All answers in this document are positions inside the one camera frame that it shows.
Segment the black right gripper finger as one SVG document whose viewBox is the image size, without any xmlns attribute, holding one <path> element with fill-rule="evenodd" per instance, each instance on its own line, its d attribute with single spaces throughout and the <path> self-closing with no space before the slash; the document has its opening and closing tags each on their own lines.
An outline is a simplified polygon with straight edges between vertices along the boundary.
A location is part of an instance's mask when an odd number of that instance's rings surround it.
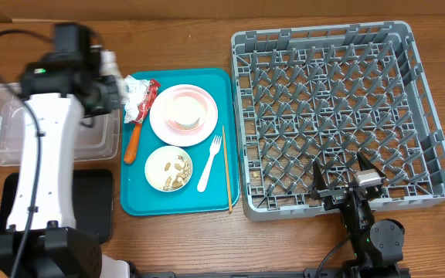
<svg viewBox="0 0 445 278">
<path fill-rule="evenodd" d="M 318 160 L 313 161 L 313 182 L 311 184 L 311 198 L 321 199 L 321 193 L 328 190 L 319 167 Z"/>
<path fill-rule="evenodd" d="M 362 152 L 357 153 L 357 160 L 360 171 L 374 169 L 382 176 L 382 180 L 386 178 L 386 175 L 379 170 Z"/>
</svg>

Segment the small white bowl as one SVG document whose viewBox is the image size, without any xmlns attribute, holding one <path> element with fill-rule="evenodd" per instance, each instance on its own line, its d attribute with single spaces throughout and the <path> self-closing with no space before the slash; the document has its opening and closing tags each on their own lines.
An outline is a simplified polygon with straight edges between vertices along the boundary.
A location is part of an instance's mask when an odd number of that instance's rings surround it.
<svg viewBox="0 0 445 278">
<path fill-rule="evenodd" d="M 148 184 L 160 192 L 175 192 L 185 187 L 192 172 L 189 154 L 176 146 L 164 146 L 153 151 L 144 166 Z"/>
</svg>

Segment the white cup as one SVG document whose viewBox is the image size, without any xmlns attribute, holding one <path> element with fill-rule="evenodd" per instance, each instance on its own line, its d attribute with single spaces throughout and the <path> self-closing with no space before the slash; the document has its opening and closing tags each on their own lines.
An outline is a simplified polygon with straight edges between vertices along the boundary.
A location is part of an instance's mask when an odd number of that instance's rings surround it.
<svg viewBox="0 0 445 278">
<path fill-rule="evenodd" d="M 193 97 L 177 97 L 171 104 L 170 124 L 179 130 L 198 126 L 202 115 L 201 104 Z"/>
</svg>

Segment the orange carrot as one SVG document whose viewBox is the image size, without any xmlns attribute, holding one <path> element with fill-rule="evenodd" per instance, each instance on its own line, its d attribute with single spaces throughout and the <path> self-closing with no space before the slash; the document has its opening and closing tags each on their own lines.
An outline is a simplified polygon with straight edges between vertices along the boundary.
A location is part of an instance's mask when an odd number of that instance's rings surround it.
<svg viewBox="0 0 445 278">
<path fill-rule="evenodd" d="M 124 163 L 125 164 L 133 164 L 138 153 L 138 144 L 141 136 L 141 128 L 142 124 L 137 123 L 134 125 L 134 128 L 131 133 L 131 137 L 124 152 Z"/>
</svg>

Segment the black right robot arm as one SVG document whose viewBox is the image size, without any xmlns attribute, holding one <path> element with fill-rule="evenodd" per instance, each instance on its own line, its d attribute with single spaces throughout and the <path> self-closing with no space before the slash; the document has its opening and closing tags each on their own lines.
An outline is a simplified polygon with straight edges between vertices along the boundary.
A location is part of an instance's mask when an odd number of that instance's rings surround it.
<svg viewBox="0 0 445 278">
<path fill-rule="evenodd" d="M 404 226 L 394 219 L 376 221 L 369 201 L 382 195 L 386 175 L 368 158 L 358 152 L 360 171 L 343 188 L 332 188 L 322 177 L 317 160 L 313 162 L 311 198 L 322 202 L 326 211 L 337 209 L 348 235 L 333 248 L 316 269 L 306 275 L 315 277 L 409 277 L 408 269 L 400 269 L 403 260 Z M 350 242 L 355 258 L 340 268 L 324 265 L 344 244 Z"/>
</svg>

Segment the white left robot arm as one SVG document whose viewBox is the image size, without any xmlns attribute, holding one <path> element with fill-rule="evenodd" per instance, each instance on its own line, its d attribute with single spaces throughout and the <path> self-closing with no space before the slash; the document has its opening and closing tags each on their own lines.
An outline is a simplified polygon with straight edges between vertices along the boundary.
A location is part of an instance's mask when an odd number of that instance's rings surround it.
<svg viewBox="0 0 445 278">
<path fill-rule="evenodd" d="M 76 227 L 73 209 L 81 121 L 121 108 L 123 78 L 85 25 L 57 23 L 50 42 L 53 51 L 19 77 L 25 132 L 17 191 L 0 233 L 0 270 L 10 277 L 134 277 L 132 263 L 104 255 L 98 238 Z"/>
</svg>

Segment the red snack wrapper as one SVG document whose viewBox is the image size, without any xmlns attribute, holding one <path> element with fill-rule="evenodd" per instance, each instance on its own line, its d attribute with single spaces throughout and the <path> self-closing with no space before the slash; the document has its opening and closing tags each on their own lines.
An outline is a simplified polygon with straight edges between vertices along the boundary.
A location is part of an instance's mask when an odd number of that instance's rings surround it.
<svg viewBox="0 0 445 278">
<path fill-rule="evenodd" d="M 141 124 L 148 115 L 148 112 L 158 95 L 158 89 L 160 86 L 161 84 L 157 80 L 150 79 L 147 91 L 144 94 L 144 98 L 138 104 L 138 115 L 135 119 L 136 123 Z"/>
</svg>

